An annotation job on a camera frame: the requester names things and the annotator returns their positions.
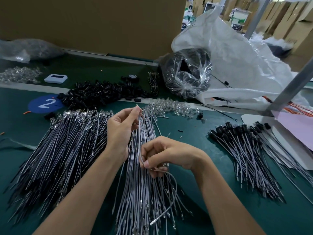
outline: hand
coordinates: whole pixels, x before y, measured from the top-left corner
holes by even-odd
[[[155,168],[158,170],[167,170],[166,167],[163,167],[163,163],[169,162],[193,171],[203,160],[209,159],[204,151],[163,136],[143,144],[141,146],[141,155],[144,164],[141,160],[139,162],[142,168]],[[149,172],[153,178],[163,175],[162,172],[153,170],[149,170]]]
[[[123,109],[108,120],[108,142],[105,151],[122,164],[128,157],[128,142],[131,131],[138,129],[139,106]]]

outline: blue circle label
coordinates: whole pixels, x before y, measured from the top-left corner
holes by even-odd
[[[28,110],[32,113],[50,113],[61,109],[64,105],[57,98],[57,94],[50,94],[33,99],[28,104]]]

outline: forearm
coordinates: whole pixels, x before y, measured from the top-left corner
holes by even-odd
[[[89,235],[100,207],[119,170],[104,151],[33,235]]]
[[[265,234],[208,156],[193,173],[217,235]]]

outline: digital display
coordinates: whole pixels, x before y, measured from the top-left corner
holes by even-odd
[[[64,76],[52,75],[51,77],[64,78]]]

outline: number 2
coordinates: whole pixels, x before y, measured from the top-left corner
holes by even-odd
[[[56,99],[47,99],[46,102],[48,102],[48,101],[52,101],[52,102],[47,103],[47,104],[43,104],[43,105],[41,105],[41,106],[38,106],[38,108],[46,108],[46,109],[49,109],[50,107],[47,106],[47,105],[53,104],[54,102],[56,102]]]

